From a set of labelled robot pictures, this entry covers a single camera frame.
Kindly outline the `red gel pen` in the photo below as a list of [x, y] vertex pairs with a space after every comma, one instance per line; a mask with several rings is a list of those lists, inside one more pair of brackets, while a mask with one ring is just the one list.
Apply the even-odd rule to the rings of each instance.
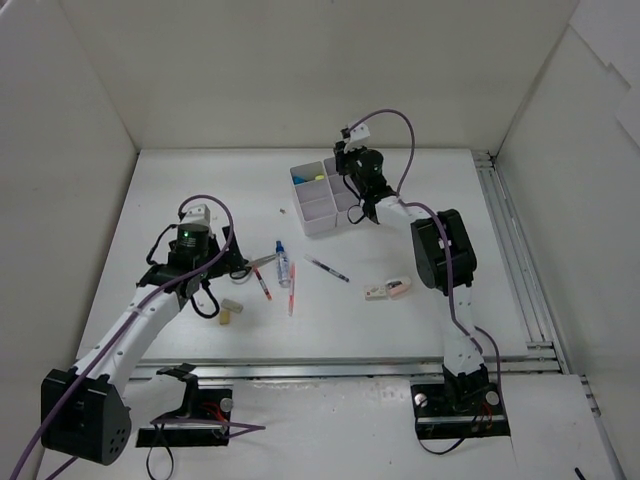
[[261, 274], [261, 272], [259, 270], [259, 267], [254, 266], [253, 267], [253, 272], [254, 272], [254, 275], [256, 276], [256, 279], [258, 280], [259, 285], [260, 285], [264, 295], [266, 296], [267, 300], [268, 301], [272, 301], [272, 299], [273, 299], [272, 294], [271, 294], [271, 292], [270, 292], [270, 290], [269, 290], [269, 288], [267, 286], [266, 281], [264, 280], [264, 278], [263, 278], [263, 276], [262, 276], [262, 274]]

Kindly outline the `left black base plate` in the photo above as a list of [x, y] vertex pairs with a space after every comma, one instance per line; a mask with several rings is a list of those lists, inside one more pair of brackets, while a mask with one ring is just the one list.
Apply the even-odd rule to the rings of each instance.
[[[207, 388], [200, 390], [191, 403], [189, 420], [230, 421], [233, 408], [231, 388]], [[222, 447], [229, 444], [229, 428], [218, 424], [189, 423], [165, 424], [163, 435], [157, 438], [153, 426], [138, 430], [135, 437], [136, 448], [169, 446], [170, 448]]]

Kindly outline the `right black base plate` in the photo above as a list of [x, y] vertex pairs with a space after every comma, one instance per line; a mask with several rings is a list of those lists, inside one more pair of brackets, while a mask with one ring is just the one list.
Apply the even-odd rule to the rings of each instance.
[[486, 387], [457, 406], [443, 383], [411, 383], [414, 429], [421, 441], [460, 440], [511, 435], [498, 385]]

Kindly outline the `tan eraser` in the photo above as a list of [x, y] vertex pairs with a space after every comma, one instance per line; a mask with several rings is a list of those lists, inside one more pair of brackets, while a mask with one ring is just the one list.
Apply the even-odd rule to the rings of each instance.
[[231, 312], [229, 310], [222, 310], [219, 314], [219, 324], [229, 325], [231, 322]]

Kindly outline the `grey white eraser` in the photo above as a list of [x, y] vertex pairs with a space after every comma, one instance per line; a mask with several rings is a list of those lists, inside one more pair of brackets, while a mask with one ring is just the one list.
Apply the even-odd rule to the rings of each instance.
[[236, 314], [240, 314], [244, 309], [244, 306], [241, 303], [236, 302], [234, 300], [227, 299], [227, 298], [224, 298], [222, 300], [220, 306], [222, 309], [228, 310]]

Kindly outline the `aluminium front rail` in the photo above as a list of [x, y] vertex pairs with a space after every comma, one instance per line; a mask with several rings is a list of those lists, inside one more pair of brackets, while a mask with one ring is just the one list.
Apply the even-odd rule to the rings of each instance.
[[[362, 358], [323, 360], [194, 360], [195, 374], [206, 379], [311, 379], [311, 378], [376, 378], [438, 377], [441, 362], [435, 359]], [[529, 342], [527, 352], [518, 358], [489, 359], [485, 362], [491, 374], [566, 374], [564, 357], [551, 342]]]

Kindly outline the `black handled scissors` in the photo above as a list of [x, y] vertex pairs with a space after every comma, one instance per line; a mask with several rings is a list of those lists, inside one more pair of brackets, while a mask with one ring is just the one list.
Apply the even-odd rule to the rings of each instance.
[[271, 254], [271, 255], [259, 257], [254, 260], [246, 260], [244, 262], [243, 267], [239, 271], [230, 273], [229, 277], [234, 281], [243, 280], [244, 278], [249, 276], [254, 269], [260, 268], [272, 262], [275, 258], [276, 258], [276, 255]]

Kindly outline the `clear black gel pen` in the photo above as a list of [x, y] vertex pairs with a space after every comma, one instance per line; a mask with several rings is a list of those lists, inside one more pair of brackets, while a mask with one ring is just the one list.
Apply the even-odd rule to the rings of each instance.
[[305, 255], [304, 258], [305, 258], [305, 260], [307, 260], [308, 262], [310, 262], [314, 266], [322, 269], [323, 271], [325, 271], [325, 272], [329, 273], [330, 275], [338, 278], [339, 280], [344, 281], [346, 283], [350, 282], [350, 279], [346, 275], [340, 273], [339, 271], [337, 271], [336, 269], [334, 269], [331, 266], [327, 265], [326, 263], [321, 262], [320, 260], [318, 260], [318, 259], [316, 259], [316, 258], [314, 258], [314, 257], [312, 257], [310, 255]]

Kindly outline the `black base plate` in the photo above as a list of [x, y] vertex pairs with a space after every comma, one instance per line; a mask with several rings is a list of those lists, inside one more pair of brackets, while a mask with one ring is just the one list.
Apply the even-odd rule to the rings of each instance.
[[[191, 403], [189, 420], [230, 421], [233, 408], [231, 388], [207, 388], [200, 390]], [[169, 446], [170, 448], [222, 447], [229, 444], [229, 428], [218, 424], [189, 423], [165, 424], [163, 435], [157, 438], [153, 426], [138, 430], [135, 437], [136, 448]]]
[[443, 383], [411, 383], [414, 429], [421, 441], [460, 440], [511, 435], [498, 385], [486, 387], [457, 406]]

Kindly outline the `pink white correction tape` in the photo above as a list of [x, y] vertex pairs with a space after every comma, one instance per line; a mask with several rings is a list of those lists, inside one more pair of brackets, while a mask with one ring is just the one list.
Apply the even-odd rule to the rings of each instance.
[[412, 286], [411, 278], [408, 276], [387, 280], [385, 283], [387, 294], [391, 299], [396, 299], [406, 294]]

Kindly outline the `aluminium right rail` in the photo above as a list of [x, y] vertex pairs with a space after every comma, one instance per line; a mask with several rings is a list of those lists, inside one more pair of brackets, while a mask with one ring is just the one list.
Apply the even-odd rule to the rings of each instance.
[[520, 307], [531, 361], [536, 364], [530, 371], [569, 374], [571, 370], [562, 343], [496, 161], [483, 152], [474, 152], [472, 157], [508, 278]]

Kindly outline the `aluminium rail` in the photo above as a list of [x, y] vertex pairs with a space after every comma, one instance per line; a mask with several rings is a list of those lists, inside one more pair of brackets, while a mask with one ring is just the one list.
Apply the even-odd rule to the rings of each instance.
[[[311, 379], [311, 378], [376, 378], [438, 377], [441, 362], [435, 359], [362, 358], [323, 360], [194, 360], [195, 374], [206, 379]], [[564, 357], [551, 342], [529, 342], [527, 352], [518, 358], [489, 359], [485, 362], [491, 374], [566, 374]]]
[[569, 374], [571, 370], [562, 343], [496, 161], [483, 152], [474, 152], [472, 157], [508, 278], [520, 307], [531, 361], [536, 364], [530, 371]]

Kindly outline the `white boxed eraser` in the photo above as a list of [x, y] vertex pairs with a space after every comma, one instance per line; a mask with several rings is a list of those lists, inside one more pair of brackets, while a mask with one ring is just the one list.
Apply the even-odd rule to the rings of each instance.
[[387, 286], [382, 285], [367, 285], [364, 287], [364, 298], [367, 301], [383, 300], [389, 297]]

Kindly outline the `clear blue spray bottle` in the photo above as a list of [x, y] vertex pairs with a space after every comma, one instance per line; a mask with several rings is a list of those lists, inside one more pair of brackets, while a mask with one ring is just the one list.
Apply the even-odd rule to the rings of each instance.
[[288, 288], [291, 283], [289, 259], [285, 251], [284, 245], [280, 240], [275, 245], [276, 267], [279, 285]]

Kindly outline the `white left compartment organizer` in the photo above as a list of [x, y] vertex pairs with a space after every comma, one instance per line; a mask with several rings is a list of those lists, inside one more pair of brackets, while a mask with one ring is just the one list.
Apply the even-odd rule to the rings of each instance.
[[[327, 178], [316, 181], [314, 177], [326, 172], [322, 161], [293, 166], [289, 169], [293, 202], [302, 230], [312, 237], [336, 228], [337, 210]], [[294, 185], [293, 175], [308, 177], [309, 182]]]

